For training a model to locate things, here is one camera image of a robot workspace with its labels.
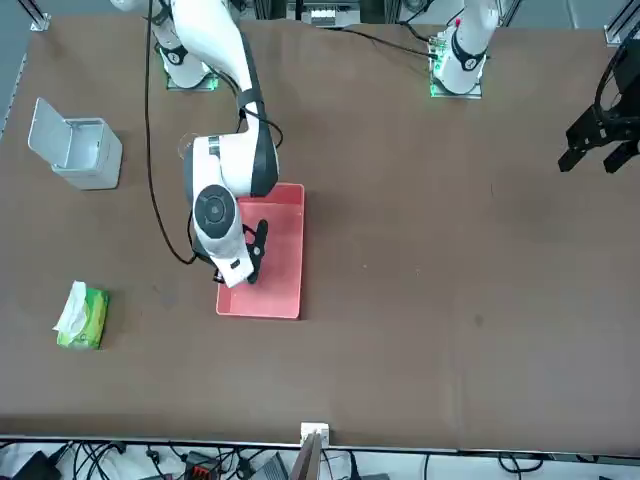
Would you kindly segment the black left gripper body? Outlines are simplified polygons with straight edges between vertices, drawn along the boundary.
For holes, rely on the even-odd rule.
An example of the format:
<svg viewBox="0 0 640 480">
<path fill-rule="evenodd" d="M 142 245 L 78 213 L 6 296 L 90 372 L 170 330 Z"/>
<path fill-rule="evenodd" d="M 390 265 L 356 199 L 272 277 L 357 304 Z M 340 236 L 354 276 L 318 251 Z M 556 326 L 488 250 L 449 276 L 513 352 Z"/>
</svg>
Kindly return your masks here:
<svg viewBox="0 0 640 480">
<path fill-rule="evenodd" d="M 603 125 L 639 124 L 639 40 L 630 32 L 607 64 L 599 82 L 599 97 L 613 78 L 619 101 L 609 109 L 599 101 L 599 122 Z"/>
</svg>

